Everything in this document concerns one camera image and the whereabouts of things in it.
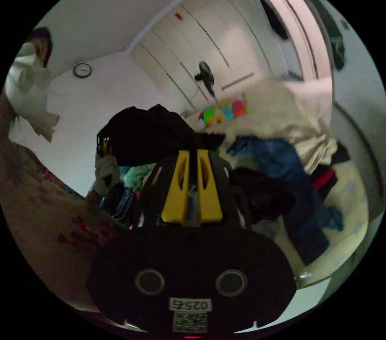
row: colorful box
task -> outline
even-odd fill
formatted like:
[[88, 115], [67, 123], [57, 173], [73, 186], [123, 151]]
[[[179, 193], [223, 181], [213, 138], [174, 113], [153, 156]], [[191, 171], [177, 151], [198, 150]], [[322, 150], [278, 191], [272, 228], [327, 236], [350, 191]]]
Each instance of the colorful box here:
[[215, 105], [205, 109], [199, 116], [205, 125], [212, 126], [213, 124], [238, 118], [250, 112], [248, 103], [244, 95], [239, 95], [236, 98], [217, 102]]

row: yellow robot part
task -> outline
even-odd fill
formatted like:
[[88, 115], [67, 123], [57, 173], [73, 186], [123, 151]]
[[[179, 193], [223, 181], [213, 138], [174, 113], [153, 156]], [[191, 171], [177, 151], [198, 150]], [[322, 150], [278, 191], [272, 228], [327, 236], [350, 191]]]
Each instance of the yellow robot part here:
[[222, 212], [208, 150], [197, 151], [197, 174], [200, 224], [220, 222]]
[[175, 165], [161, 219], [183, 225], [188, 208], [189, 151], [180, 151]]

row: fan stand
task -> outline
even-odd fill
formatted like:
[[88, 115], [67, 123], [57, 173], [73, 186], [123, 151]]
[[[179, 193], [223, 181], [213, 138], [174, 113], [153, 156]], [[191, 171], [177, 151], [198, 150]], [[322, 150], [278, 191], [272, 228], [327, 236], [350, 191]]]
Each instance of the fan stand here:
[[194, 76], [194, 79], [197, 82], [202, 81], [204, 83], [205, 88], [208, 90], [208, 92], [213, 96], [213, 98], [216, 100], [216, 96], [213, 91], [213, 85], [214, 85], [214, 78], [212, 71], [210, 70], [209, 66], [204, 62], [201, 61], [199, 64], [200, 73]]

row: wall clock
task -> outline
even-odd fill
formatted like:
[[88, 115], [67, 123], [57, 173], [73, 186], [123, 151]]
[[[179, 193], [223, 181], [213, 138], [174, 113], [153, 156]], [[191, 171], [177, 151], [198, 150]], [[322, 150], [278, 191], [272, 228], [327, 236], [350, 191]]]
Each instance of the wall clock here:
[[78, 78], [87, 78], [91, 75], [91, 67], [85, 63], [77, 64], [74, 67], [74, 75]]

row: hand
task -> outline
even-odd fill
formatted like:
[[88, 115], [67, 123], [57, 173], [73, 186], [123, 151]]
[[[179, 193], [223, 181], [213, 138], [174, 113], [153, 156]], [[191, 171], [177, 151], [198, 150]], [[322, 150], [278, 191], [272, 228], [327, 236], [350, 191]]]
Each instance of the hand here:
[[117, 160], [112, 155], [95, 155], [95, 179], [94, 191], [105, 197], [109, 189], [119, 182], [121, 170]]

